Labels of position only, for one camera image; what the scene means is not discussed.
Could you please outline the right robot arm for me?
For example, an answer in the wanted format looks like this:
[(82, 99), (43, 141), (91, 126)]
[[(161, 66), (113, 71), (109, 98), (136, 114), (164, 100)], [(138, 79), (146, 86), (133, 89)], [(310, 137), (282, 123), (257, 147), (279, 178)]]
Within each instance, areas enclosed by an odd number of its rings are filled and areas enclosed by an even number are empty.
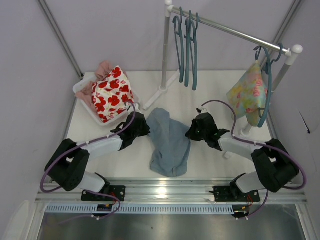
[(254, 172), (237, 176), (227, 187), (236, 201), (252, 191), (266, 189), (276, 193), (300, 173), (279, 140), (273, 138), (268, 142), (253, 142), (238, 138), (229, 130), (219, 129), (208, 112), (200, 113), (192, 120), (185, 136), (192, 141), (205, 141), (212, 149), (253, 162)]

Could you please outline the light blue denim skirt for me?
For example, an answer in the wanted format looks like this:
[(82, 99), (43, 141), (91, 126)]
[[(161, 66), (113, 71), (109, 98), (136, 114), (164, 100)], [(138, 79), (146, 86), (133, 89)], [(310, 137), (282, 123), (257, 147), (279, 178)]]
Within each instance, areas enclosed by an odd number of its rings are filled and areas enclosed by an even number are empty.
[(154, 145), (150, 170), (168, 178), (185, 175), (191, 150), (191, 141), (185, 136), (189, 127), (172, 119), (163, 108), (155, 108), (146, 122)]

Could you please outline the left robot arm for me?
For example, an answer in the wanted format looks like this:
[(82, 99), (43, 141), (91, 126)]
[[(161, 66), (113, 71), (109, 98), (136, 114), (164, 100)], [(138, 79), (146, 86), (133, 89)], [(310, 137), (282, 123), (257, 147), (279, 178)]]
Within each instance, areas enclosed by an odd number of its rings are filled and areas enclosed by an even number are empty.
[(57, 189), (67, 192), (81, 189), (87, 198), (98, 196), (103, 200), (116, 201), (116, 196), (110, 195), (110, 182), (98, 173), (86, 171), (88, 162), (126, 149), (136, 138), (147, 136), (150, 127), (144, 114), (131, 112), (126, 121), (110, 133), (84, 143), (69, 138), (63, 140), (45, 166), (43, 177), (49, 176), (54, 180), (58, 184)]

